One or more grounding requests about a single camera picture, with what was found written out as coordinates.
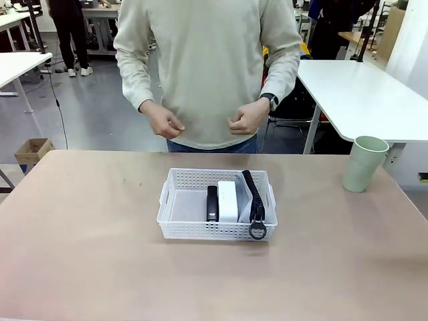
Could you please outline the person's right hand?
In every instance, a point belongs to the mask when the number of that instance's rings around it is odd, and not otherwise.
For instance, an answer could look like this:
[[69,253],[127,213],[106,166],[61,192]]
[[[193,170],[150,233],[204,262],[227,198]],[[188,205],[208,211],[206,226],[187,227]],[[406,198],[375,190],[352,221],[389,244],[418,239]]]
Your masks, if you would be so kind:
[[153,100],[145,100],[138,110],[148,118],[152,131],[165,139],[172,140],[185,130],[184,125],[170,110]]

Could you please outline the person's left hand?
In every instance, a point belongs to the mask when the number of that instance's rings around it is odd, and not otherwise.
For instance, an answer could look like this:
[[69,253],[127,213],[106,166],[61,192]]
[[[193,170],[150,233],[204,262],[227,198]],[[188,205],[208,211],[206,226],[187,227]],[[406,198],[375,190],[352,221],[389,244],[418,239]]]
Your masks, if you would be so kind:
[[241,106],[236,115],[228,119],[230,132],[234,135],[254,135],[269,113],[270,101],[267,98]]

